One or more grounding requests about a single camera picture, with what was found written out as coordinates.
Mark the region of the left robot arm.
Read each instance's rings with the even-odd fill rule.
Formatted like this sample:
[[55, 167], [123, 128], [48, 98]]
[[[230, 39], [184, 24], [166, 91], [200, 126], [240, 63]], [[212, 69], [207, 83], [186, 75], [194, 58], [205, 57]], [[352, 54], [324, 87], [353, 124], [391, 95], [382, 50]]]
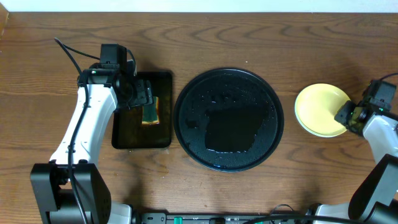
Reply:
[[59, 147], [30, 173], [43, 223], [137, 222], [130, 205], [112, 201], [97, 165], [114, 111], [124, 100], [131, 108], [151, 97], [150, 83], [137, 78], [136, 67], [82, 72], [76, 107]]

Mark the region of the mint green plate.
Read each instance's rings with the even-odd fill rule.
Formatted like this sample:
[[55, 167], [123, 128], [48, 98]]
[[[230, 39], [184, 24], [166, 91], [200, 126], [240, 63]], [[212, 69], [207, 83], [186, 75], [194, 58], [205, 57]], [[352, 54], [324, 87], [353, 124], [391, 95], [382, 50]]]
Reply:
[[346, 128], [325, 109], [295, 106], [295, 116], [303, 129], [318, 137], [333, 138], [346, 132]]

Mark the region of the yellow plate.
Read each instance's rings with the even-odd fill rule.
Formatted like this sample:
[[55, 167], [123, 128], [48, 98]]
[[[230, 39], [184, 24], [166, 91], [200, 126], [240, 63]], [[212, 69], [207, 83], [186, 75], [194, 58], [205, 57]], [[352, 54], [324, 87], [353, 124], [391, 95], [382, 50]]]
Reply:
[[296, 97], [295, 106], [304, 106], [305, 108], [320, 108], [328, 110], [334, 119], [337, 111], [350, 100], [349, 96], [338, 87], [317, 83], [304, 88]]

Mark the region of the green and yellow sponge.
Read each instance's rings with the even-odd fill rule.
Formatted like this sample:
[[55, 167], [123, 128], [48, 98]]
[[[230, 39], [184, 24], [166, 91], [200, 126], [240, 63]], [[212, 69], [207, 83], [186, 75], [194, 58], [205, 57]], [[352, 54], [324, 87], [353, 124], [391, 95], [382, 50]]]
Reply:
[[142, 122], [143, 125], [159, 124], [159, 98], [153, 97], [153, 104], [145, 105], [142, 108]]

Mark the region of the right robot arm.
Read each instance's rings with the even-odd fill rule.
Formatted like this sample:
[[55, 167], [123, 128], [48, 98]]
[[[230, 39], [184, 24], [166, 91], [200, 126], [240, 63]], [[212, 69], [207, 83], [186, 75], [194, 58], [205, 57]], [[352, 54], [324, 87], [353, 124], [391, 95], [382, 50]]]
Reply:
[[397, 115], [385, 100], [347, 101], [335, 120], [367, 140], [375, 168], [353, 194], [351, 201], [319, 205], [315, 216], [359, 221], [397, 223]]

